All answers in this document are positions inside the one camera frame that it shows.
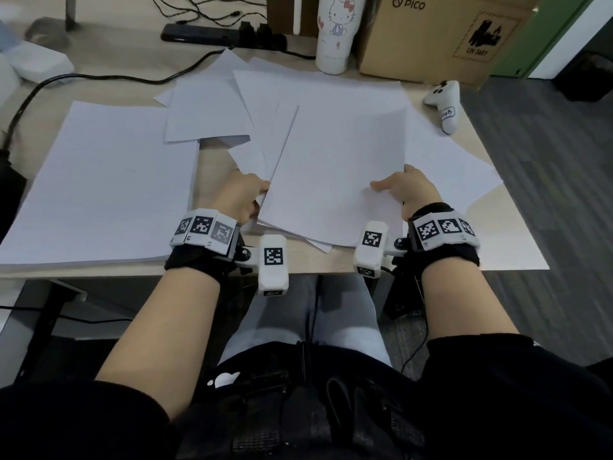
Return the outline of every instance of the black sleeve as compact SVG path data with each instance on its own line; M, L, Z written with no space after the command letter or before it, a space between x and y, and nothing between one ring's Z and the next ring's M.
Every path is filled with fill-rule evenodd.
M168 459L177 447L164 409L130 387L50 381L0 389L2 458Z
M428 350L421 418L443 458L613 458L613 397L585 368L516 334L445 337Z

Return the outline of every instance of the wooden desk surface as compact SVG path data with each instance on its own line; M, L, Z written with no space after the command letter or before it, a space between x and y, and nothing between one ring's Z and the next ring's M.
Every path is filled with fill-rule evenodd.
M63 19L64 0L3 0L26 6L25 22L13 22L18 29L39 16ZM231 9L263 8L244 5L229 8L227 4L212 2L205 5L210 15L226 14ZM260 22L250 16L252 22ZM169 76L193 64L214 48L162 42L159 34L167 22L151 0L77 0L77 21L81 28L70 33L71 44L65 49L78 72L88 74L123 74L152 79ZM314 54L316 42L312 38L290 38L289 49ZM316 70L313 61L305 61L282 53L235 50L248 61L254 55L298 70ZM355 66L343 76L376 80L360 76ZM434 123L440 125L436 110L426 109L421 100L429 87L404 83L410 100ZM59 127L74 100L119 106L160 106L153 97L173 87L152 86L125 81L74 81L49 87L39 92L23 116L11 147L14 167L31 180L36 176L59 131ZM0 110L0 126L5 129L19 104L31 90L22 85ZM467 151L491 163L468 117L462 113L458 131L453 139ZM194 206L203 206L211 198L226 175L235 168L227 146L217 139L203 141L198 161ZM482 243L483 269L548 269L524 220L504 186L499 186L468 209L468 216L476 226ZM247 242L255 240L246 237ZM323 253L305 241L288 239L290 273L334 273L352 271L353 251L334 247ZM52 267L28 270L3 270L0 278L68 278L68 277L126 277L161 275L160 262L89 267Z

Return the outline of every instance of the hand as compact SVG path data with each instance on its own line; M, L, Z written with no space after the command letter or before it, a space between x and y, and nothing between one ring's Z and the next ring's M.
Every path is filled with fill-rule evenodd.
M255 174L232 171L209 208L236 219L239 224L244 224L259 209L255 202L256 197L266 192L269 187L270 182L262 181Z
M396 200L402 202L402 219L405 221L419 208L442 201L434 184L410 164L405 164L403 173L395 172L382 181L372 181L370 186L377 192L389 190Z

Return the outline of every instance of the hello kitty water bottle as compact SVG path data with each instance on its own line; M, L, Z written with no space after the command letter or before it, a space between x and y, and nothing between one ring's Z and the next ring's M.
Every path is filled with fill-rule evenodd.
M365 3L366 0L319 0L315 65L321 72L341 74L347 69Z

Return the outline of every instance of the forearm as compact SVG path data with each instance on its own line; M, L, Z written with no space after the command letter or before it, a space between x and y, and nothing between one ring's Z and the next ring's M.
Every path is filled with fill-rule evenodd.
M450 335L518 333L479 268L461 258L446 258L422 274L426 315L432 339Z
M218 297L219 283L208 275L169 270L96 379L138 389L178 416L194 393Z

